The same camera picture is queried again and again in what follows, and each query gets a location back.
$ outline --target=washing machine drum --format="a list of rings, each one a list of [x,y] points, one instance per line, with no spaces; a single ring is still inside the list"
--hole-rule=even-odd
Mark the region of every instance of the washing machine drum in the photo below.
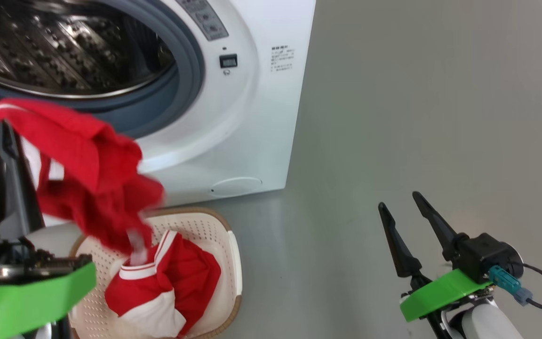
[[[203,64],[160,0],[0,0],[0,99],[51,100],[142,137],[193,103]]]

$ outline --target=front-load washing machine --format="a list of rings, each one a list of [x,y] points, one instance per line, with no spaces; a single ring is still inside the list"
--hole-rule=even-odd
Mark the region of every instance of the front-load washing machine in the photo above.
[[[167,204],[286,184],[315,0],[0,0],[0,99],[137,139]]]

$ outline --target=red cloth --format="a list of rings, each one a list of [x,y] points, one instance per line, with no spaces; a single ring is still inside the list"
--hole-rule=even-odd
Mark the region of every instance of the red cloth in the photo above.
[[[122,253],[132,251],[129,229],[151,245],[152,230],[138,213],[162,200],[163,187],[138,175],[142,152],[133,140],[90,114],[44,101],[4,99],[0,120],[41,153],[37,198],[43,213],[74,220],[84,234]],[[49,180],[52,159],[64,167],[61,181]]]
[[[148,264],[122,266],[105,292],[108,307],[153,337],[183,337],[204,315],[221,269],[215,257],[167,231]]]

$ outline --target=basket rim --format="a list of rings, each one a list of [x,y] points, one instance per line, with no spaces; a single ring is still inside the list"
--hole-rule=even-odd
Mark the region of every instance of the basket rim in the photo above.
[[[216,211],[211,210],[209,208],[203,208],[203,207],[161,208],[158,210],[149,210],[145,212],[144,216],[146,218],[152,218],[152,217],[162,217],[164,215],[187,214],[187,213],[209,214],[212,217],[219,220],[221,224],[225,227],[225,230],[227,232],[232,231],[231,226],[229,225],[229,223],[227,223],[227,220],[222,215],[218,214]],[[77,251],[79,247],[81,247],[81,244],[86,240],[86,238],[87,237],[84,234],[81,234],[81,236],[79,236],[79,238],[75,241],[74,245],[72,246],[69,256],[73,257],[77,255]],[[192,339],[210,339],[210,338],[218,336],[220,333],[226,330],[235,320],[235,317],[237,317],[237,313],[239,311],[240,306],[241,306],[241,295],[235,297],[234,308],[231,311],[229,318],[227,318],[227,320],[225,320],[225,322],[221,324],[221,326],[219,326],[215,330],[206,332],[204,334],[200,334],[197,337],[193,337]],[[72,332],[75,339],[80,339],[80,337],[77,334],[77,331],[74,328],[72,329]]]

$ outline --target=white plastic basket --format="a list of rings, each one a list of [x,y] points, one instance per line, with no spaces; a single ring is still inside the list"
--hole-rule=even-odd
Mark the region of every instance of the white plastic basket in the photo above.
[[[234,320],[241,303],[241,262],[237,241],[227,222],[212,210],[184,208],[159,210],[150,214],[153,240],[159,242],[166,230],[175,230],[215,256],[221,276],[204,316],[187,333],[188,339],[208,339],[223,332]],[[70,314],[71,326],[79,339],[148,339],[133,326],[119,320],[106,305],[104,292],[126,256],[104,249],[93,238],[82,238],[71,256],[91,254],[97,270],[97,286]]]

